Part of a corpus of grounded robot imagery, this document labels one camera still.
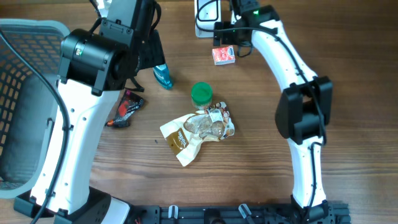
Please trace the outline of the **blue mouthwash bottle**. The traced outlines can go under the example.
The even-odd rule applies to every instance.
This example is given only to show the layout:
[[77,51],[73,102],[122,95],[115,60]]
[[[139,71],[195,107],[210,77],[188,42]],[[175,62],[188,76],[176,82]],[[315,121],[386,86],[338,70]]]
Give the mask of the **blue mouthwash bottle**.
[[165,88],[166,90],[170,90],[173,87],[173,81],[170,77],[169,68],[167,64],[157,65],[153,68],[155,79],[158,84]]

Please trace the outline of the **small red white box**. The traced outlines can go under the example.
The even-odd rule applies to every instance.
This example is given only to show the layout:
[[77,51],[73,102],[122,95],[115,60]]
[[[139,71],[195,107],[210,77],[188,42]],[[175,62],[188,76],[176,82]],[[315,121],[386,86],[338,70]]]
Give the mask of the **small red white box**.
[[234,47],[232,45],[212,50],[215,65],[235,63]]

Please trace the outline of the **black red snack wrapper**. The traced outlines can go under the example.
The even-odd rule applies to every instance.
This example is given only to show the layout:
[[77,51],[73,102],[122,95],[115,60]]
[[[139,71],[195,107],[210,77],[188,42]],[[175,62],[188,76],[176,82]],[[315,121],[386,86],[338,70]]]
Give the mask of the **black red snack wrapper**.
[[130,117],[144,104],[144,99],[132,90],[126,90],[116,110],[113,119],[107,121],[105,126],[112,128],[125,128],[130,126]]

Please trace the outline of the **green lid jar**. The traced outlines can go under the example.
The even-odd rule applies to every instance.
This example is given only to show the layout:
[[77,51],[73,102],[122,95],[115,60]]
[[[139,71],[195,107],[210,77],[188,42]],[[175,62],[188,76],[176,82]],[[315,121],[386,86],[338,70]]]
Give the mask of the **green lid jar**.
[[212,87],[205,82],[194,84],[191,90],[191,99],[195,108],[205,110],[213,101]]

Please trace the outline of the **white brown cookie bag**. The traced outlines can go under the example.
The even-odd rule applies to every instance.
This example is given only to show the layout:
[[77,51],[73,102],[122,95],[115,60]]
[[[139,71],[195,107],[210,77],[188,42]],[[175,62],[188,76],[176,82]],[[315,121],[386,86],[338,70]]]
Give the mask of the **white brown cookie bag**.
[[229,109],[224,101],[205,110],[186,114],[160,127],[169,148],[182,166],[189,165],[204,142],[218,142],[235,134]]

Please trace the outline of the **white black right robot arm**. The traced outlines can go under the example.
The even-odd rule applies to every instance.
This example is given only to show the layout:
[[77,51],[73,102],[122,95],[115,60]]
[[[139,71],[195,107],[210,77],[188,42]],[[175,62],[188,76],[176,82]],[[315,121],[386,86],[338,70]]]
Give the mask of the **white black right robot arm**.
[[215,24],[215,44],[257,49],[273,72],[281,90],[275,123],[288,142],[294,172],[289,218],[292,223],[317,222],[329,215],[320,154],[326,144],[333,84],[301,59],[272,6],[230,1],[229,7],[231,22]]

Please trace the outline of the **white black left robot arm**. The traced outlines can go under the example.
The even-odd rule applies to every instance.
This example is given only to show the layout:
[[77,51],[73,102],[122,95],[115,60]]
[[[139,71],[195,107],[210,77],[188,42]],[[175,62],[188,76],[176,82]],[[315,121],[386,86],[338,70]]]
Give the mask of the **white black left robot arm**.
[[90,186],[93,159],[106,119],[138,71],[165,62],[155,1],[113,1],[90,30],[76,29],[61,43],[58,104],[46,157],[32,189],[14,210],[37,222],[139,223],[142,212]]

